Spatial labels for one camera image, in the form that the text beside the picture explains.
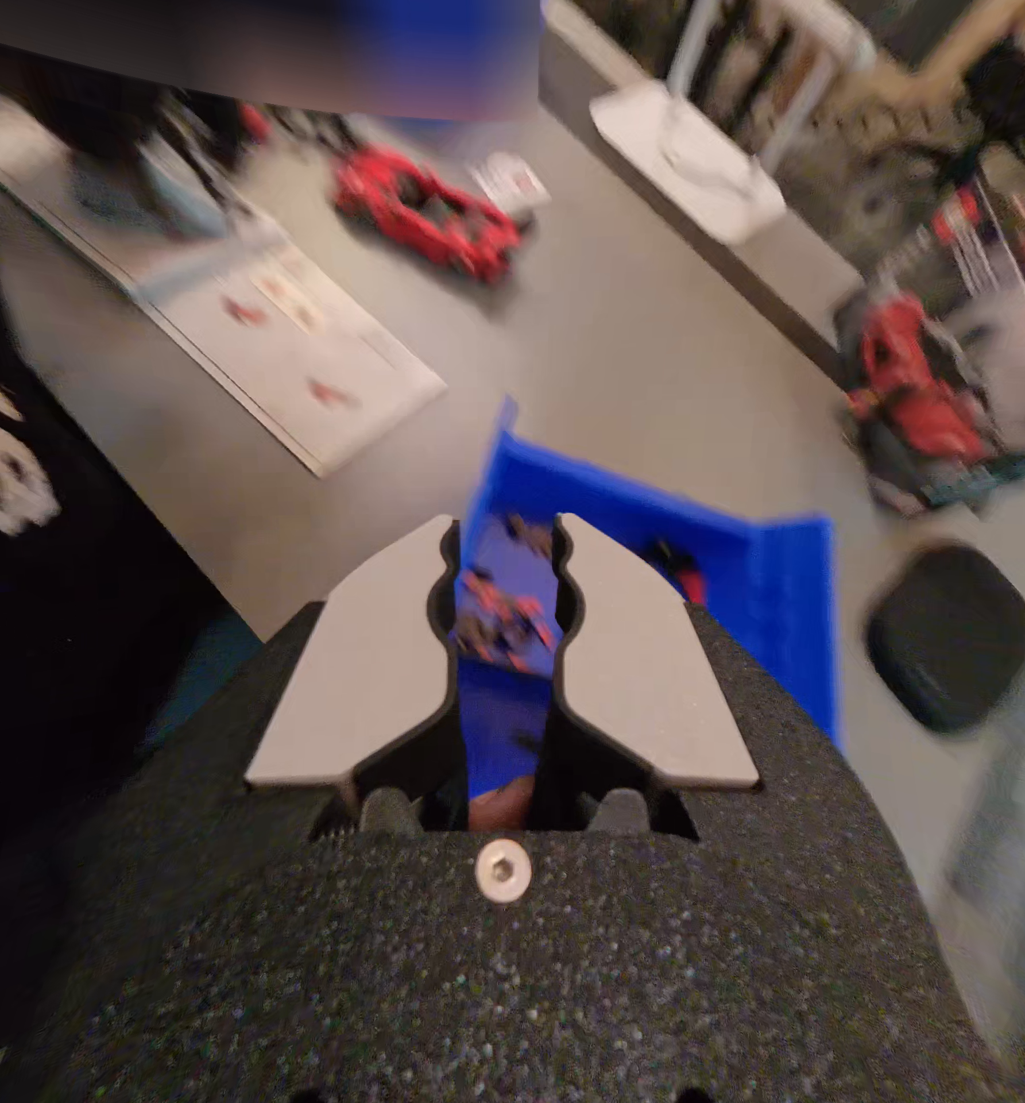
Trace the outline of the red lego car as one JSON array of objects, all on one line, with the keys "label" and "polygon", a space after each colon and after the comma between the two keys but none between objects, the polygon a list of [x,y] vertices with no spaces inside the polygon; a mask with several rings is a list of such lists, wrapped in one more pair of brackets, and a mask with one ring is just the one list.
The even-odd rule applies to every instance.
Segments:
[{"label": "red lego car", "polygon": [[502,283],[527,224],[451,186],[382,144],[361,144],[334,170],[338,213],[434,266],[476,283]]}]

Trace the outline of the pile of small lego pieces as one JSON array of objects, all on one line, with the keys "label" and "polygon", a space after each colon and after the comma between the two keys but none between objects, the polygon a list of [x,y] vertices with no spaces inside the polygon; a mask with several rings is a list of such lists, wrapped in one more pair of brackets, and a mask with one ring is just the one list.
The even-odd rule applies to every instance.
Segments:
[{"label": "pile of small lego pieces", "polygon": [[549,677],[560,642],[553,527],[517,513],[490,513],[459,575],[453,638],[466,656]]}]

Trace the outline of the white sticker sheet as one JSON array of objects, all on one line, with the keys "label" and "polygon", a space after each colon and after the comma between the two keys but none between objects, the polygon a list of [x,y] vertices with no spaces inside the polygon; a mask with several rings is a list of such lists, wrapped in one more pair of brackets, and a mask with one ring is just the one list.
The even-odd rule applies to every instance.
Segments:
[{"label": "white sticker sheet", "polygon": [[494,151],[469,169],[485,199],[513,218],[533,215],[549,203],[549,193],[521,157]]}]

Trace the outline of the lego set box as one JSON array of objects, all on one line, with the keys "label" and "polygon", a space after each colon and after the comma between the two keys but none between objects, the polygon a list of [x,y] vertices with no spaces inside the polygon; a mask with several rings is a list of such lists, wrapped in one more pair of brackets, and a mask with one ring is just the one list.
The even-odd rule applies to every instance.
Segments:
[{"label": "lego set box", "polygon": [[848,445],[912,517],[1025,479],[1025,208],[958,188],[839,307]]}]

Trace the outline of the blue plastic storage bin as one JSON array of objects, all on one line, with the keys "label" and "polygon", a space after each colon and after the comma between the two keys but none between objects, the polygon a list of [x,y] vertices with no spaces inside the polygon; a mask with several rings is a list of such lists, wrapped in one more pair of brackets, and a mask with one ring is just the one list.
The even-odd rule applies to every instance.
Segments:
[{"label": "blue plastic storage bin", "polygon": [[[461,564],[490,513],[552,525],[573,513],[649,564],[685,600],[711,611],[835,743],[839,670],[834,531],[822,516],[743,520],[619,476],[515,433],[506,399],[463,522]],[[534,771],[551,678],[461,653],[468,794]]]}]

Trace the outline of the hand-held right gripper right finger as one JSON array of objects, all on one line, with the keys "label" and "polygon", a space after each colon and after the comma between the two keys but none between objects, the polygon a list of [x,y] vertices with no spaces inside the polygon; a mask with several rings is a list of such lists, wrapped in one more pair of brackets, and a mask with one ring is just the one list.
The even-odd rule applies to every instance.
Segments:
[{"label": "hand-held right gripper right finger", "polygon": [[752,789],[757,765],[682,596],[573,513],[555,518],[560,537],[556,571],[572,583],[574,615],[555,676],[573,720],[670,788]]}]

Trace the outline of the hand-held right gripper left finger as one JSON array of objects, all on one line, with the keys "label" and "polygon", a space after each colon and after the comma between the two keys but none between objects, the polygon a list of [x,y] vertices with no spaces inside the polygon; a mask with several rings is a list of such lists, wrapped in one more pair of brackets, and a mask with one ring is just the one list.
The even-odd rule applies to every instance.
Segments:
[{"label": "hand-held right gripper left finger", "polygon": [[463,772],[450,644],[459,526],[437,515],[325,598],[244,781],[435,792]]}]

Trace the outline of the person's right hand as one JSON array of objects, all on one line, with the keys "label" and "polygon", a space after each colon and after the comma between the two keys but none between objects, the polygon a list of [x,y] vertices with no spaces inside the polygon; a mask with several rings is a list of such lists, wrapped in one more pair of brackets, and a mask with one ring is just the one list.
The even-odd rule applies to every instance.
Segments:
[{"label": "person's right hand", "polygon": [[468,829],[482,834],[524,831],[534,789],[535,778],[527,774],[471,797],[468,804]]}]

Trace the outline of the lego instruction booklet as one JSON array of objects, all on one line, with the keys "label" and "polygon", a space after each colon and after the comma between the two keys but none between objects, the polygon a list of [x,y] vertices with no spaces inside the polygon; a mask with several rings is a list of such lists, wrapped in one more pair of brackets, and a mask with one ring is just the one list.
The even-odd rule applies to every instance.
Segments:
[{"label": "lego instruction booklet", "polygon": [[142,150],[179,237],[0,96],[0,188],[114,283],[316,476],[444,394],[444,379],[334,283],[271,215],[160,137]]}]

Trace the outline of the black panel on white stand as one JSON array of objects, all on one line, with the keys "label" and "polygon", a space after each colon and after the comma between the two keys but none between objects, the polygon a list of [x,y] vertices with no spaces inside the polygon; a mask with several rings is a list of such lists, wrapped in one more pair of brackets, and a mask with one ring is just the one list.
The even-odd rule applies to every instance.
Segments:
[{"label": "black panel on white stand", "polygon": [[869,34],[844,7],[831,1],[776,2],[790,30],[802,31],[816,58],[756,156],[688,100],[709,43],[720,2],[694,2],[666,81],[643,79],[589,104],[591,121],[607,144],[713,240],[740,246],[786,212],[773,173],[834,82],[872,66]]}]

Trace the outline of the black quilted pad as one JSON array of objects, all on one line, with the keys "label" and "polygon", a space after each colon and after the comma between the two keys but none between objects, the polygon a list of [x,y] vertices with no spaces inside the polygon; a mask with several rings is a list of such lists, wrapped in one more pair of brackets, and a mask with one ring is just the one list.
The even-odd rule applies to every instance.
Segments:
[{"label": "black quilted pad", "polygon": [[912,720],[941,737],[976,728],[1025,670],[1025,599],[983,553],[916,550],[863,629],[873,670]]}]

